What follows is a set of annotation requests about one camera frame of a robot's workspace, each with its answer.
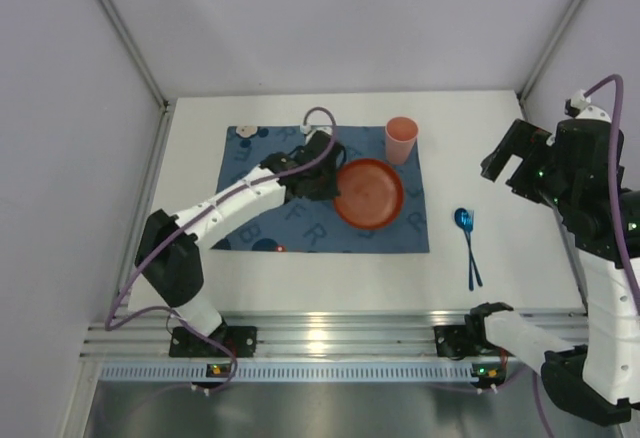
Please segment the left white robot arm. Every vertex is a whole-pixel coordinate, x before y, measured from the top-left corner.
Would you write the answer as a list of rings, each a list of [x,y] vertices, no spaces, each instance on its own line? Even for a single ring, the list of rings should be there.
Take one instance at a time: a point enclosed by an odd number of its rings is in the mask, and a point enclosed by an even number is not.
[[[268,155],[216,195],[172,215],[159,209],[146,220],[136,271],[171,312],[199,336],[211,338],[225,321],[205,296],[201,254],[259,215],[296,198],[326,201],[338,195],[345,147],[329,129],[315,129],[291,153]]]

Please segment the blue plastic fork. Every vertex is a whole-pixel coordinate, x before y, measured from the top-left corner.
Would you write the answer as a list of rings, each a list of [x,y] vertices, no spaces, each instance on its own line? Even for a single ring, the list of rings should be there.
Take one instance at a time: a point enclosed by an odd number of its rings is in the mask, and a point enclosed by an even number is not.
[[[468,242],[468,248],[469,248],[469,254],[470,254],[470,260],[471,260],[471,266],[473,269],[473,272],[475,273],[475,277],[476,277],[476,281],[479,287],[483,287],[484,283],[483,280],[481,278],[480,272],[479,272],[479,268],[477,266],[476,260],[475,260],[475,256],[473,253],[473,248],[472,248],[472,238],[471,238],[471,234],[473,231],[473,227],[474,227],[474,214],[472,211],[469,211],[467,209],[463,210],[463,227],[466,233],[466,237],[467,237],[467,242]]]

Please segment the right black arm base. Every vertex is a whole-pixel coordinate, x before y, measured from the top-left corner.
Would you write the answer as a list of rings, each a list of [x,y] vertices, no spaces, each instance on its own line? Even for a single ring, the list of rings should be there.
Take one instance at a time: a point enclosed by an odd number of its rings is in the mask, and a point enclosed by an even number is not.
[[[481,344],[465,325],[439,325],[433,328],[436,354],[440,358],[460,361],[470,357],[506,358],[509,354],[493,345]]]

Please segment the pink plastic cup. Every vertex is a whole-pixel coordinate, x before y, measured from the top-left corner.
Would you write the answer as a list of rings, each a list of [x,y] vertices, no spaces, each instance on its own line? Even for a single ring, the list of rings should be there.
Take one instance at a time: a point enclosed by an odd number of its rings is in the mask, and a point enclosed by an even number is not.
[[[402,165],[409,158],[416,143],[419,128],[408,117],[394,117],[385,126],[385,153],[393,165]]]

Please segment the red plastic plate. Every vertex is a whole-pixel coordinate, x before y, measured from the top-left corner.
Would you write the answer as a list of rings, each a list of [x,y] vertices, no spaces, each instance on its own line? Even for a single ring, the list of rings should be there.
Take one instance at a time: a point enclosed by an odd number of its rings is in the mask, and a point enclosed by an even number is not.
[[[387,163],[362,158],[344,165],[337,174],[339,195],[333,199],[337,215],[350,226],[374,231],[390,225],[404,205],[403,183]]]

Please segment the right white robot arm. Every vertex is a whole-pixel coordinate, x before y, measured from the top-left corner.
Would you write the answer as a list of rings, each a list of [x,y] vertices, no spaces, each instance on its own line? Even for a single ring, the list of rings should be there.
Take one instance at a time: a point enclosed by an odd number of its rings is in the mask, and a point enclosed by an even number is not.
[[[600,426],[631,420],[639,407],[639,194],[622,185],[624,135],[589,104],[568,106],[548,132],[515,120],[482,161],[494,181],[521,163],[512,192],[556,211],[573,235],[587,288],[588,341],[572,345],[510,305],[483,303],[465,316],[484,348],[501,348],[534,371],[559,409]]]

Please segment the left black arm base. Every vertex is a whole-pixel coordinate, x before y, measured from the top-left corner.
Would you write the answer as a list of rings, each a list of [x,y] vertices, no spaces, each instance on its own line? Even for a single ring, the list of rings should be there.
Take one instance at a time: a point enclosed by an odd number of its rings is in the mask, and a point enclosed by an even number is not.
[[[254,326],[229,326],[222,328],[208,339],[226,348],[236,358],[251,358],[257,346],[258,329]],[[175,327],[171,333],[168,355],[171,358],[219,358],[227,353],[194,335],[183,326]]]

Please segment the blue plastic spoon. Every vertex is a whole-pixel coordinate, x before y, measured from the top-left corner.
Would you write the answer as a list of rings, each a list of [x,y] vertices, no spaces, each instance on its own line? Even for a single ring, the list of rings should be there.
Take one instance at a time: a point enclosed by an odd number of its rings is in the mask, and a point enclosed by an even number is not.
[[[469,254],[469,248],[468,248],[468,242],[467,242],[467,237],[466,237],[466,233],[463,227],[463,210],[465,208],[457,208],[454,211],[454,222],[455,224],[462,230],[466,243],[467,243],[467,249],[468,249],[468,257],[469,257],[469,265],[468,265],[468,288],[470,291],[473,291],[475,289],[475,273],[473,272],[472,266],[471,266],[471,260],[470,260],[470,254]]]

